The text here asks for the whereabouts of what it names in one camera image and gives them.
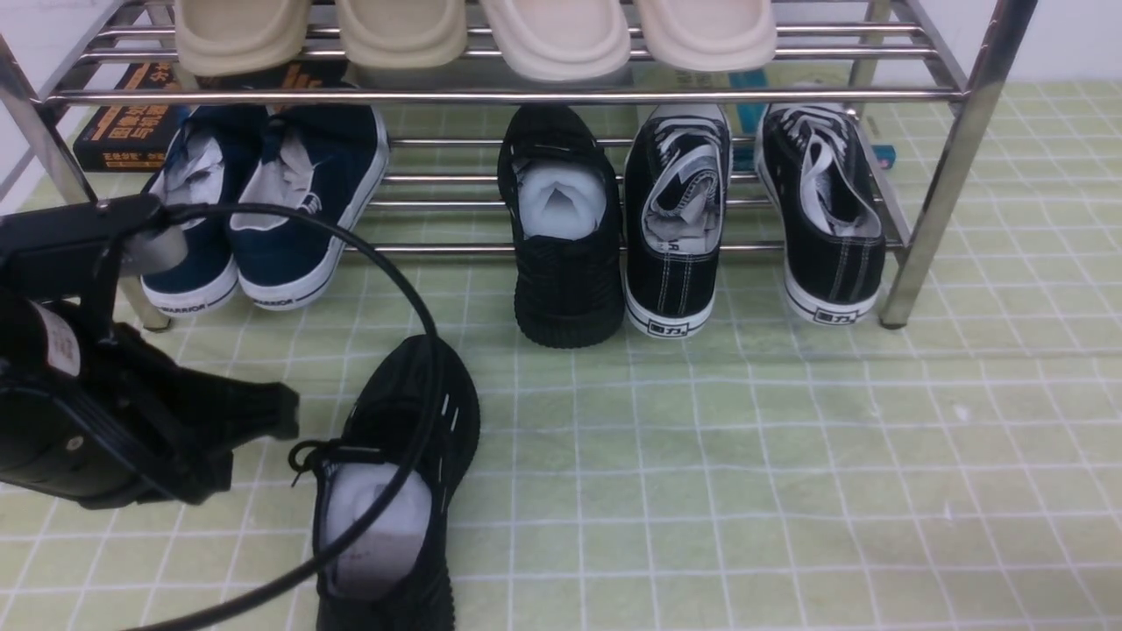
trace stainless steel shoe rack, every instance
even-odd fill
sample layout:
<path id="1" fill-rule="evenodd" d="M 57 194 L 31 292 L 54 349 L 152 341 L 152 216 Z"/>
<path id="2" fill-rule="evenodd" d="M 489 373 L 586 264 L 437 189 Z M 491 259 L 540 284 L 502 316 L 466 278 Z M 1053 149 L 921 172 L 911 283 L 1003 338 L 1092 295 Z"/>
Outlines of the stainless steel shoe rack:
<path id="1" fill-rule="evenodd" d="M 316 0 L 316 3 L 327 0 Z M 783 2 L 815 2 L 816 0 L 773 0 Z M 530 102 L 553 102 L 568 104 L 654 104 L 665 102 L 761 102 L 761 101 L 829 101 L 847 103 L 855 116 L 861 116 L 866 102 L 944 101 L 955 116 L 942 156 L 935 171 L 934 180 L 914 226 L 909 226 L 904 213 L 892 194 L 885 174 L 874 164 L 873 177 L 880 190 L 881 211 L 889 227 L 890 245 L 894 249 L 899 271 L 885 301 L 880 318 L 888 328 L 899 328 L 908 323 L 916 299 L 923 285 L 931 262 L 938 250 L 950 213 L 966 183 L 971 165 L 982 143 L 985 129 L 993 116 L 1010 67 L 1024 37 L 1037 0 L 997 0 L 993 17 L 978 53 L 973 72 L 967 75 L 956 62 L 947 43 L 925 12 L 920 0 L 857 0 L 867 4 L 863 21 L 854 22 L 798 22 L 779 26 L 780 44 L 775 55 L 778 61 L 788 60 L 844 60 L 852 61 L 848 85 L 824 88 L 767 88 L 724 89 L 646 92 L 637 89 L 568 89 L 563 84 L 541 84 L 532 90 L 255 90 L 255 91 L 200 91 L 194 79 L 175 65 L 184 90 L 168 92 L 160 90 L 90 90 L 88 84 L 93 72 L 102 64 L 126 64 L 141 62 L 175 63 L 173 11 L 171 0 L 123 0 L 118 2 L 101 24 L 95 25 L 88 37 L 74 48 L 67 62 L 58 68 L 44 89 L 36 92 L 20 71 L 10 48 L 0 38 L 0 101 L 7 107 L 17 126 L 30 146 L 29 154 L 38 157 L 47 175 L 58 188 L 68 203 L 95 200 L 96 195 L 77 166 L 74 155 L 56 130 L 56 124 L 67 108 L 74 106 L 140 106 L 140 104 L 220 104 L 249 102 L 261 104 L 300 103 L 427 103 L 427 104 L 521 104 Z M 854 0 L 817 0 L 820 4 L 839 2 L 855 3 Z M 147 13 L 151 26 L 136 22 L 141 13 Z M 650 53 L 643 43 L 643 34 L 632 27 L 632 60 L 649 61 Z M 470 29 L 472 44 L 463 53 L 466 58 L 480 63 L 503 63 L 500 54 L 486 26 Z M 305 48 L 301 58 L 342 60 L 343 52 L 338 42 L 339 29 L 333 26 L 312 26 L 309 39 L 316 46 Z M 910 44 L 889 45 L 886 37 L 908 38 Z M 799 43 L 792 42 L 800 38 Z M 803 38 L 813 42 L 834 42 L 806 45 Z M 150 48 L 121 48 L 117 43 L 125 39 L 149 40 Z M 912 60 L 922 63 L 929 71 L 934 84 L 917 86 L 874 85 L 873 77 L 879 60 Z M 752 143 L 751 137 L 738 137 L 736 143 Z M 397 147 L 448 147 L 482 146 L 494 147 L 500 143 L 496 138 L 396 138 Z M 626 146 L 631 138 L 605 138 L 606 146 Z M 872 157 L 867 139 L 864 149 Z M 753 173 L 736 173 L 736 183 L 753 183 Z M 0 196 L 7 192 L 11 181 L 0 184 Z M 384 181 L 386 191 L 395 184 L 463 185 L 486 186 L 495 195 L 495 174 L 478 175 L 408 175 L 390 173 Z M 729 211 L 769 205 L 765 199 L 735 199 L 729 201 Z M 419 211 L 431 209 L 493 208 L 502 211 L 499 201 L 465 201 L 462 199 L 394 199 L 380 195 L 371 210 L 378 212 L 388 208 L 414 208 Z M 781 241 L 728 243 L 723 249 L 730 253 L 775 250 L 783 247 Z M 479 256 L 509 254 L 509 244 L 384 244 L 379 249 L 392 255 L 410 256 Z M 122 291 L 146 328 L 158 330 L 168 326 L 165 317 L 146 301 L 139 282 L 122 281 Z"/>

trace white slipper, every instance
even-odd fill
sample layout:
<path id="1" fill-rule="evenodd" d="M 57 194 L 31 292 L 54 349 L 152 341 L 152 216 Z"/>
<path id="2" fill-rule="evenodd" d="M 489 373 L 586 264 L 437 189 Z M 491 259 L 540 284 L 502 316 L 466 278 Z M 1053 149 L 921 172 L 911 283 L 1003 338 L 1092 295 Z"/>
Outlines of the white slipper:
<path id="1" fill-rule="evenodd" d="M 595 79 L 623 67 L 631 35 L 619 0 L 479 0 L 503 58 L 540 81 Z"/>
<path id="2" fill-rule="evenodd" d="M 360 66 L 440 66 L 468 45 L 463 0 L 335 0 L 347 58 Z"/>
<path id="3" fill-rule="evenodd" d="M 635 0 L 654 58 L 697 72 L 763 66 L 775 56 L 771 0 Z"/>
<path id="4" fill-rule="evenodd" d="M 278 66 L 300 53 L 312 0 L 175 0 L 180 63 L 202 76 Z"/>

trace label sticker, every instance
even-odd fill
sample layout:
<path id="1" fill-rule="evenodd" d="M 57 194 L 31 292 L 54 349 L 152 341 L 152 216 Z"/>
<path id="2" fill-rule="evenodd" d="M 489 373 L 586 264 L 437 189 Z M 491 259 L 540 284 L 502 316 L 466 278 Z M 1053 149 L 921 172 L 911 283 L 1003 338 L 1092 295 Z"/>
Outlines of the label sticker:
<path id="1" fill-rule="evenodd" d="M 76 377 L 82 372 L 82 350 L 74 337 L 74 330 L 66 320 L 38 304 L 33 304 L 47 331 L 47 364 L 56 371 Z"/>

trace tile floor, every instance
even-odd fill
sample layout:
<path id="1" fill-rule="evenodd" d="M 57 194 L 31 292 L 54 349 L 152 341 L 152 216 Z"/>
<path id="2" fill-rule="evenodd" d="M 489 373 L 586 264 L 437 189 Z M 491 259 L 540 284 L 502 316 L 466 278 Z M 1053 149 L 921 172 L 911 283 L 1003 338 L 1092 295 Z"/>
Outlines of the tile floor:
<path id="1" fill-rule="evenodd" d="M 948 117 L 871 111 L 914 212 Z M 411 135 L 480 120 L 498 134 L 509 110 L 387 113 Z M 634 129 L 625 110 L 585 113 Z M 494 155 L 403 152 L 395 167 L 434 159 L 470 172 Z M 142 179 L 95 181 L 111 194 Z M 1015 84 L 901 331 L 807 326 L 781 303 L 776 257 L 729 256 L 696 339 L 627 328 L 559 353 L 519 336 L 508 263 L 404 265 L 482 397 L 452 504 L 458 628 L 1122 629 L 1119 200 L 1122 84 Z M 508 235 L 502 212 L 406 214 L 376 212 L 364 234 Z M 729 234 L 776 229 L 737 212 Z M 192 367 L 284 379 L 305 436 L 327 437 L 417 330 L 388 282 L 349 265 L 306 310 L 237 301 L 150 339 Z M 154 622 L 287 569 L 307 555 L 314 495 L 306 478 L 288 487 L 288 448 L 241 449 L 234 488 L 199 509 L 84 512 L 0 491 L 0 629 Z M 222 629 L 310 630 L 314 611 L 304 585 Z"/>

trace black canvas sneaker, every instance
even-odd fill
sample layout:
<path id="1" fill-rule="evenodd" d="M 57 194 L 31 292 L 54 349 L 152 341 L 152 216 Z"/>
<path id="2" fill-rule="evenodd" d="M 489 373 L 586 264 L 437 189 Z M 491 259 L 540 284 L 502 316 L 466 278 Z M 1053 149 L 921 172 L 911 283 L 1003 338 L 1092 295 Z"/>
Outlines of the black canvas sneaker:
<path id="1" fill-rule="evenodd" d="M 627 155 L 627 314 L 656 338 L 686 338 L 712 313 L 733 137 L 719 106 L 662 106 Z"/>
<path id="2" fill-rule="evenodd" d="M 811 322 L 857 322 L 876 304 L 886 252 L 857 122 L 839 106 L 774 104 L 756 143 L 756 173 L 783 218 L 788 302 Z"/>

